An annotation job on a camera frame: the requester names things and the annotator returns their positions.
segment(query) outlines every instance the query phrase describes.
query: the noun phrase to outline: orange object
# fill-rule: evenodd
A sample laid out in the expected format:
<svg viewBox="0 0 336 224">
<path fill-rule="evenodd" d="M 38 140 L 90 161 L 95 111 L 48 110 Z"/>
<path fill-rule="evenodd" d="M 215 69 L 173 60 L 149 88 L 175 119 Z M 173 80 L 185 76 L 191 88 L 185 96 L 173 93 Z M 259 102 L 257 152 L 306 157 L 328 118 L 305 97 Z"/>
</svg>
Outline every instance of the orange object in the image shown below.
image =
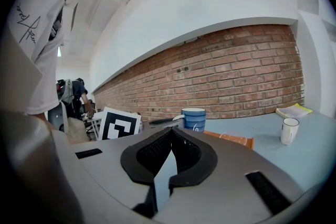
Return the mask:
<svg viewBox="0 0 336 224">
<path fill-rule="evenodd" d="M 243 146 L 247 146 L 251 150 L 253 150 L 253 148 L 254 148 L 254 139 L 253 138 L 246 138 L 246 137 L 243 137 L 243 136 L 234 136 L 234 135 L 228 135 L 228 134 L 217 134 L 217 133 L 208 132 L 208 131 L 204 131 L 203 133 L 208 134 L 208 135 L 212 135 L 212 136 L 220 138 L 220 139 L 225 139 L 225 140 L 229 140 L 229 141 L 232 141 L 232 142 L 239 143 Z"/>
</svg>

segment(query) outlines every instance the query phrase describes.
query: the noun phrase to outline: blue mug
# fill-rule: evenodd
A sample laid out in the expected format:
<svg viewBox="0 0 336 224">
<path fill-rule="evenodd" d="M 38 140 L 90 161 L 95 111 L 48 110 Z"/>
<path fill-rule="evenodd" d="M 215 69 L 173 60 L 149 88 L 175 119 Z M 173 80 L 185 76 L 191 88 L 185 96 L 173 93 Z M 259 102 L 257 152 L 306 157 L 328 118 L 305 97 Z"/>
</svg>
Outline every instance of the blue mug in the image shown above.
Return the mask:
<svg viewBox="0 0 336 224">
<path fill-rule="evenodd" d="M 187 108 L 182 109 L 180 116 L 177 116 L 173 119 L 182 119 L 184 118 L 184 127 L 189 130 L 204 132 L 205 129 L 205 119 L 206 119 L 206 111 L 205 109 L 195 109 L 195 108 Z"/>
</svg>

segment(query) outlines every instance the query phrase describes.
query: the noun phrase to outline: black rectangular slot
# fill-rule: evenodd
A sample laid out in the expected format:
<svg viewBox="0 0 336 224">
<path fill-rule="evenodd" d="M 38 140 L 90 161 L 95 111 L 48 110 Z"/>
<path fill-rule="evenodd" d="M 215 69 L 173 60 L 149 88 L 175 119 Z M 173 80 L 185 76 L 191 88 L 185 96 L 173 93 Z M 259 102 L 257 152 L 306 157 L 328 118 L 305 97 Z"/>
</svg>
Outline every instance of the black rectangular slot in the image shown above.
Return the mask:
<svg viewBox="0 0 336 224">
<path fill-rule="evenodd" d="M 98 148 L 95 148 L 93 150 L 89 150 L 89 151 L 82 151 L 82 152 L 77 152 L 76 156 L 79 159 L 83 159 L 83 158 L 87 158 L 87 157 L 91 157 L 97 154 L 103 153 L 103 151 L 101 151 Z"/>
<path fill-rule="evenodd" d="M 254 172 L 245 176 L 273 215 L 290 206 L 286 197 L 261 172 Z"/>
</svg>

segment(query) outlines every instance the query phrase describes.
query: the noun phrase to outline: yellow booklet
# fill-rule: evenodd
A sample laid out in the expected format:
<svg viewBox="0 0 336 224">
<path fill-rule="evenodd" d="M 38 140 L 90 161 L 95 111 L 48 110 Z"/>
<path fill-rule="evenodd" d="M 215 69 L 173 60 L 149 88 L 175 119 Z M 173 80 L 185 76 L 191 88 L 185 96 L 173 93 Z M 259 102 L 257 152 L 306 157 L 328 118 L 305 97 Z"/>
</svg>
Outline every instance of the yellow booklet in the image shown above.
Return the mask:
<svg viewBox="0 0 336 224">
<path fill-rule="evenodd" d="M 311 109 L 304 108 L 299 104 L 295 104 L 283 109 L 276 109 L 277 114 L 282 116 L 283 118 L 294 118 L 299 119 L 307 114 L 313 112 Z"/>
</svg>

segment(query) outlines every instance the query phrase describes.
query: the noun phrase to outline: mug handle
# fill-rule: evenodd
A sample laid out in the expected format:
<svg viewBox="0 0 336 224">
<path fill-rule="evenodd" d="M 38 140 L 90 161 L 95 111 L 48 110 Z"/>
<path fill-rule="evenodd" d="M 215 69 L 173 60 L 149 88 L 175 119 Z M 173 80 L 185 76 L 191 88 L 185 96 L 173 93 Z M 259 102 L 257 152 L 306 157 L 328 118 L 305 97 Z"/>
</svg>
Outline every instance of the mug handle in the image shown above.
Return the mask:
<svg viewBox="0 0 336 224">
<path fill-rule="evenodd" d="M 175 118 L 173 118 L 173 121 L 179 120 L 179 119 L 183 119 L 184 115 L 178 115 Z"/>
</svg>

